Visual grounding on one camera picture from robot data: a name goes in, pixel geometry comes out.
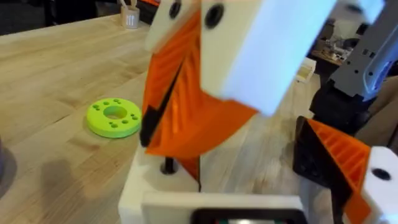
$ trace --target orange 3d printed part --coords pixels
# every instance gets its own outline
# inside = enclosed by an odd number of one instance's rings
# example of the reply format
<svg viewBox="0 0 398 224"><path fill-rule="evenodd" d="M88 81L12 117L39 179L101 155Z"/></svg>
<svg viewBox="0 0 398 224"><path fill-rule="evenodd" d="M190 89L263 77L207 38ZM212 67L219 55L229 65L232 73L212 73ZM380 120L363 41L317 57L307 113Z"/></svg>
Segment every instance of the orange 3d printed part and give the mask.
<svg viewBox="0 0 398 224"><path fill-rule="evenodd" d="M337 129L301 117L296 138L294 171L330 188L337 205L351 223L363 223L371 212L361 196L370 147Z"/></svg>

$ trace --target wooden table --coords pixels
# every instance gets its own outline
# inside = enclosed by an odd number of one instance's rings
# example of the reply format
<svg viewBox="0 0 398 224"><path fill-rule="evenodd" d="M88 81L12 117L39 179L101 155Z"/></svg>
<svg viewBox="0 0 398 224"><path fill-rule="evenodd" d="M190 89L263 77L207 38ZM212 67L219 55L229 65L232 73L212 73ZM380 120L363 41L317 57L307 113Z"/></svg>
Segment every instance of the wooden table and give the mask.
<svg viewBox="0 0 398 224"><path fill-rule="evenodd" d="M313 50L313 51L311 51L311 55L314 57L318 57L322 60L325 60L329 63L332 63L334 65L337 65L337 66L340 66L343 64L343 61L341 59L333 60L331 55L326 53L325 50Z"/></svg>
<svg viewBox="0 0 398 224"><path fill-rule="evenodd" d="M137 135L101 138L85 113L104 97L142 104L148 30L124 30L111 16L0 37L0 223L119 223ZM309 115L318 88L316 75L293 82L275 116L255 116L205 155L203 189L290 193L295 119Z"/></svg>

